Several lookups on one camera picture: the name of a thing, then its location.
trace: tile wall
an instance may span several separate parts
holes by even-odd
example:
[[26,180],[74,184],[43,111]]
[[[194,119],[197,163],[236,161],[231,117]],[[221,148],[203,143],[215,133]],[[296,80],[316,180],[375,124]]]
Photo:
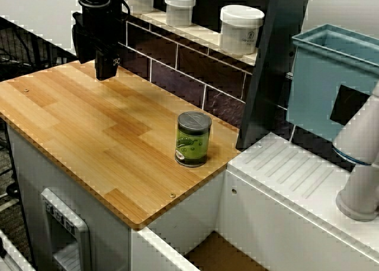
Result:
[[[126,69],[240,127],[254,67],[146,21],[131,17]],[[332,150],[332,143],[285,120],[291,77],[285,79],[272,132],[348,171],[354,166]]]

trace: white ribbed surface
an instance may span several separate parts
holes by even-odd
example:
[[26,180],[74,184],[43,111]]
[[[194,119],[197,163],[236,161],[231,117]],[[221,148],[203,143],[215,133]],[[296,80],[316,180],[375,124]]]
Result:
[[379,218],[354,221],[335,204],[349,172],[273,133],[227,169],[379,263]]

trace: wooden board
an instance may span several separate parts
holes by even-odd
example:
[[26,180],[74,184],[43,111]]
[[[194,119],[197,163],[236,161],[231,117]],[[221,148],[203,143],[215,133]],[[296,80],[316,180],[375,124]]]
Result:
[[185,111],[203,112],[121,67],[100,82],[93,62],[0,83],[0,117],[137,230],[239,154],[238,129],[209,115],[208,162],[178,164],[176,120]]
[[185,258],[200,271],[267,271],[215,231]]

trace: white cabinet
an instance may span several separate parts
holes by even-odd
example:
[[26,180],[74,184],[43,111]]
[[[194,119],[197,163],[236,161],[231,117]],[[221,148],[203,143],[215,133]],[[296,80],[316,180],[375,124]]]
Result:
[[92,271],[129,271],[131,229],[22,136],[8,131],[38,271],[56,271],[52,238],[62,234],[54,232],[45,212],[41,197],[45,188],[88,226]]
[[359,251],[225,171],[132,232],[132,271],[198,270],[183,255],[214,230],[270,271],[379,270]]

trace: shelf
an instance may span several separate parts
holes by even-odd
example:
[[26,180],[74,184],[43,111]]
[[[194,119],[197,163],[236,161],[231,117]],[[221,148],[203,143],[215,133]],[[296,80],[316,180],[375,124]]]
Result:
[[192,24],[192,26],[186,28],[172,27],[170,25],[167,25],[166,23],[166,13],[158,10],[148,14],[133,14],[132,16],[139,18],[140,20],[146,21],[149,24],[163,28],[164,30],[174,33],[178,36],[189,39],[204,47],[208,47],[209,49],[212,49],[216,52],[222,53],[236,60],[244,62],[248,65],[255,65],[258,49],[256,49],[255,53],[245,56],[238,56],[235,54],[227,53],[220,48],[221,34],[213,30],[209,30],[208,28],[201,27],[196,24]]

